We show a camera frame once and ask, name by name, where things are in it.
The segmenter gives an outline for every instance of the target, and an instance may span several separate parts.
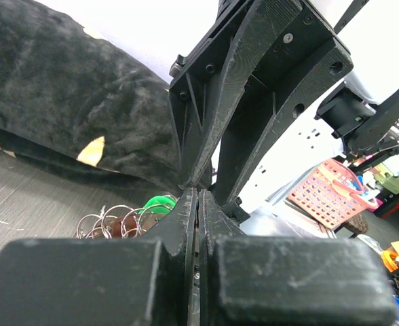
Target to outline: dark gray blanket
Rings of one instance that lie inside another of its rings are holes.
[[[69,16],[0,0],[0,149],[65,177],[177,195],[167,89]]]

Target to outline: screw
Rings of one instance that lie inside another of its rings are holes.
[[[281,44],[274,44],[272,48],[274,52],[278,52],[281,50]]]
[[[310,25],[313,22],[313,16],[311,15],[306,15],[305,18],[303,19],[303,23],[305,25]]]
[[[289,44],[293,40],[293,34],[292,33],[285,34],[282,40],[285,44]]]
[[[208,73],[214,73],[214,65],[206,65],[206,71]]]
[[[180,92],[180,99],[186,101],[189,98],[186,92]]]

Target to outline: coiled orange cable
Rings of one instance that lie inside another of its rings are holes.
[[[390,272],[393,272],[394,270],[398,269],[399,266],[397,266],[397,264],[395,262],[396,258],[398,257],[397,253],[395,253],[393,251],[385,250],[385,251],[382,251],[381,257],[383,260],[383,264]]]

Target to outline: gray wooden surface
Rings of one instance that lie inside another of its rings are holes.
[[[0,152],[0,249],[19,238],[70,238],[77,222],[104,204],[141,207],[157,194],[81,185]]]

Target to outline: pink basket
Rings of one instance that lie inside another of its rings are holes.
[[[361,191],[348,187],[358,184]],[[365,201],[359,195],[364,186],[355,174],[341,163],[330,159],[310,174],[288,199],[328,228],[336,228],[365,209],[376,209],[376,200]]]

